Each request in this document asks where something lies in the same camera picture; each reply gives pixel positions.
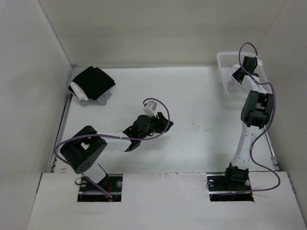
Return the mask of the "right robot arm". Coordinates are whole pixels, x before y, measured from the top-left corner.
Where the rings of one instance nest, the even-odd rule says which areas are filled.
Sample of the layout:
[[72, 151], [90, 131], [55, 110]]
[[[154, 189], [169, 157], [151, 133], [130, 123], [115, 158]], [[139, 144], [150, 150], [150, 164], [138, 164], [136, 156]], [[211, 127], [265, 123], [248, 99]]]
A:
[[255, 73], [257, 64], [256, 57], [244, 57], [241, 67], [232, 74], [249, 93], [241, 111], [242, 132], [238, 147], [222, 178], [224, 187], [229, 191], [251, 188], [248, 173], [252, 143], [269, 123], [273, 111], [273, 94], [261, 85], [259, 75]]

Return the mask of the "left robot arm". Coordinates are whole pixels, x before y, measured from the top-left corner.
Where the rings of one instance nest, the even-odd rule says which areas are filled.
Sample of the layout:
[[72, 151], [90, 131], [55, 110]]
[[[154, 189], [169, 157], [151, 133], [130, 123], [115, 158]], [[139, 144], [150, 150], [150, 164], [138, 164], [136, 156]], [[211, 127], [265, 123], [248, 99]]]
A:
[[86, 137], [65, 143], [60, 148], [60, 153], [76, 174], [85, 175], [91, 180], [95, 190], [103, 191], [107, 187], [108, 180], [106, 172], [102, 170], [97, 160], [102, 152], [133, 151], [140, 146], [142, 139], [168, 131], [173, 124], [161, 112], [158, 112], [157, 116], [140, 115], [132, 126], [114, 134], [115, 138], [110, 138], [110, 134], [106, 137], [93, 137], [97, 131], [92, 126], [85, 126], [75, 137]]

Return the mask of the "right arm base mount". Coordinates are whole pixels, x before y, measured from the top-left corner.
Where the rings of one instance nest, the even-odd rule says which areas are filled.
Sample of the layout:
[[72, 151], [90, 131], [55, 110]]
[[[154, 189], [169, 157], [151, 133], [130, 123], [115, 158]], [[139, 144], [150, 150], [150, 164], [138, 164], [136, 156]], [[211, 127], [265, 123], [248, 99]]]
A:
[[226, 182], [223, 173], [207, 174], [207, 189], [211, 202], [254, 202], [250, 181], [245, 183]]

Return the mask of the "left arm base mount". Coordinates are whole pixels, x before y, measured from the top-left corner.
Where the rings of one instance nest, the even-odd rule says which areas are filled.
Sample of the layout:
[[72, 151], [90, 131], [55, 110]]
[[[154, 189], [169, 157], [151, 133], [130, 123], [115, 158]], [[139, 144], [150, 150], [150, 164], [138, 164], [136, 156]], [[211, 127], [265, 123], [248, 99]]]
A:
[[75, 185], [79, 187], [78, 202], [121, 202], [123, 188], [122, 174], [109, 174], [98, 183], [112, 197], [105, 195], [104, 192], [90, 183], [84, 176], [77, 178]]

